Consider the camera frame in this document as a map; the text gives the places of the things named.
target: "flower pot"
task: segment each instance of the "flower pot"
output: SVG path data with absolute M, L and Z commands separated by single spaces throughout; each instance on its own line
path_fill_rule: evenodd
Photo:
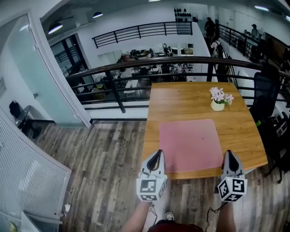
M 214 111 L 222 111 L 224 108 L 225 108 L 225 104 L 222 103 L 222 104 L 217 104 L 214 99 L 212 100 L 212 103 L 210 103 L 210 106 L 211 108 L 214 110 Z

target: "cable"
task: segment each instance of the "cable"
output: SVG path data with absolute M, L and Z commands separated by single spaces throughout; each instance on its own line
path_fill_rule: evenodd
M 149 212 L 151 212 L 151 213 L 153 213 L 153 214 L 155 215 L 154 223 L 153 223 L 153 225 L 149 228 L 149 229 L 151 229 L 153 226 L 155 226 L 156 221 L 157 221 L 157 213 L 156 213 L 156 211 L 155 211 L 155 206 L 154 206 L 154 204 L 153 204 L 152 202 L 150 202 Z
M 216 210 L 213 210 L 213 208 L 209 208 L 208 209 L 208 213 L 207 213 L 207 223 L 208 223 L 208 225 L 207 225 L 207 227 L 205 228 L 205 231 L 204 232 L 207 232 L 207 229 L 208 229 L 208 227 L 209 227 L 209 221 L 208 221 L 208 214 L 209 214 L 209 211 L 211 210 L 211 211 L 213 211 L 214 213 L 218 213 L 218 211 L 221 209 L 221 208 L 223 208 L 225 205 L 227 205 L 228 204 L 228 202 L 225 202 L 220 208 L 218 208 L 218 209 L 216 209 Z

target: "ceiling light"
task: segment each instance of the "ceiling light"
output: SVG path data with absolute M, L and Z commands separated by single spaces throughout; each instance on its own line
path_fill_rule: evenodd
M 63 25 L 59 22 L 55 22 L 55 23 L 51 24 L 51 26 L 48 29 L 48 34 L 51 34 L 52 32 L 57 31 L 61 27 L 63 27 Z
M 100 17 L 102 15 L 103 15 L 102 12 L 96 12 L 96 13 L 94 13 L 93 18 L 97 18 L 97 17 Z
M 263 6 L 255 5 L 255 8 L 256 8 L 256 9 L 259 9 L 259 10 L 269 11 L 268 8 L 263 7 Z

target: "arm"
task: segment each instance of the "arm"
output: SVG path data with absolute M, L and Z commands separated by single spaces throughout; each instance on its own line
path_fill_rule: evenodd
M 121 232 L 142 232 L 148 211 L 149 202 L 141 201 L 133 215 L 121 229 Z
M 228 203 L 221 208 L 216 232 L 236 232 L 232 203 Z

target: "sneaker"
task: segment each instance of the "sneaker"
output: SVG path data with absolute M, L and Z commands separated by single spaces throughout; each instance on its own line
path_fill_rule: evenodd
M 168 213 L 164 214 L 163 219 L 166 221 L 174 221 L 174 216 L 171 212 L 168 212 Z

